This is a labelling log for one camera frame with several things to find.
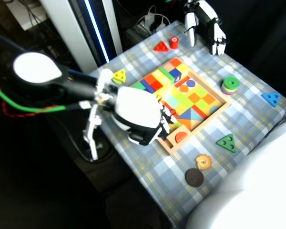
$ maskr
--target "red triangle toy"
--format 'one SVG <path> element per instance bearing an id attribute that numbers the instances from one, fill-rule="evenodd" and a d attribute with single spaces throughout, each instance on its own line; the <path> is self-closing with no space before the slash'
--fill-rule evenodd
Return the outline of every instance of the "red triangle toy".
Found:
<path id="1" fill-rule="evenodd" d="M 160 42 L 153 50 L 158 52 L 168 52 L 168 47 L 164 42 Z"/>

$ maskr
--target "led light strip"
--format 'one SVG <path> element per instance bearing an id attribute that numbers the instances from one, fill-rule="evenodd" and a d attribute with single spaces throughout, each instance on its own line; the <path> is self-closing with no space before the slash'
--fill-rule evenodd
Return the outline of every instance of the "led light strip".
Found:
<path id="1" fill-rule="evenodd" d="M 99 28 L 97 27 L 97 24 L 96 24 L 96 21 L 95 21 L 95 18 L 94 18 L 94 15 L 93 15 L 93 12 L 92 12 L 91 5 L 90 5 L 90 3 L 89 3 L 89 0 L 84 0 L 84 1 L 85 1 L 85 5 L 86 5 L 86 7 L 87 7 L 88 13 L 89 13 L 91 22 L 92 22 L 92 24 L 93 24 L 94 30 L 95 30 L 95 32 L 96 32 L 97 38 L 98 38 L 98 40 L 99 40 L 99 42 L 100 42 L 100 45 L 101 45 L 101 48 L 102 48 L 104 57 L 105 57 L 105 59 L 106 59 L 106 62 L 109 63 L 109 58 L 108 58 L 108 55 L 107 55 L 107 52 L 106 52 L 104 43 L 103 43 L 102 38 L 101 38 L 101 34 L 100 34 L 100 31 L 99 31 Z"/>

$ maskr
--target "red cylinder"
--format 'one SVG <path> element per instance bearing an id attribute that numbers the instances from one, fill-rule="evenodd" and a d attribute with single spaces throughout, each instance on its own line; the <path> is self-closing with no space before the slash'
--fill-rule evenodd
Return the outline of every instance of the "red cylinder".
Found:
<path id="1" fill-rule="evenodd" d="M 172 37 L 171 40 L 170 40 L 170 47 L 171 47 L 171 49 L 178 48 L 178 44 L 179 44 L 178 37 Z"/>

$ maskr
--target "robotic hand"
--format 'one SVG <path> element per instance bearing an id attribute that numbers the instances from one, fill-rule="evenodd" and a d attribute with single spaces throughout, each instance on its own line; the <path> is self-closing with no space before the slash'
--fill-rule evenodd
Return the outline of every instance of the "robotic hand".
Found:
<path id="1" fill-rule="evenodd" d="M 196 44 L 196 30 L 203 31 L 205 38 L 210 42 L 210 53 L 222 55 L 228 42 L 225 33 L 221 30 L 221 20 L 214 9 L 205 0 L 188 0 L 184 5 L 185 28 L 190 45 Z"/>
<path id="2" fill-rule="evenodd" d="M 83 138 L 90 146 L 92 161 L 98 159 L 93 131 L 102 123 L 97 115 L 99 107 L 111 113 L 122 130 L 128 131 L 131 142 L 144 146 L 158 137 L 165 138 L 170 133 L 169 123 L 176 122 L 153 94 L 111 85 L 113 73 L 109 69 L 102 70 L 96 79 L 56 64 L 42 53 L 27 52 L 1 36 L 0 75 L 9 75 L 10 86 L 30 98 L 59 94 L 58 101 L 71 103 L 64 106 L 65 110 L 90 109 Z"/>

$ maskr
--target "blue checkered tablecloth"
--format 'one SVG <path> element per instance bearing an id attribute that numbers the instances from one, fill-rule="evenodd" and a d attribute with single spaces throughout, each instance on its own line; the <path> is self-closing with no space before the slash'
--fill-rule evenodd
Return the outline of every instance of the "blue checkered tablecloth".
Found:
<path id="1" fill-rule="evenodd" d="M 157 141 L 149 146 L 129 142 L 127 132 L 119 129 L 108 113 L 101 113 L 102 130 L 176 228 L 183 228 L 193 208 L 286 118 L 286 98 L 281 96 L 279 105 L 273 108 L 261 96 L 276 92 L 273 88 L 228 55 L 212 56 L 200 41 L 190 47 L 183 31 L 184 25 L 175 21 L 91 73 L 97 77 L 103 68 L 113 72 L 125 68 L 126 85 L 131 85 L 177 56 L 217 90 L 228 76 L 240 81 L 231 96 L 232 104 L 172 156 L 167 155 Z M 160 41 L 169 45 L 172 36 L 180 39 L 177 50 L 153 51 Z M 216 144 L 231 133 L 235 136 L 236 153 Z M 209 155 L 213 164 L 203 171 L 204 183 L 194 188 L 187 184 L 184 175 L 196 167 L 195 158 L 199 154 Z"/>

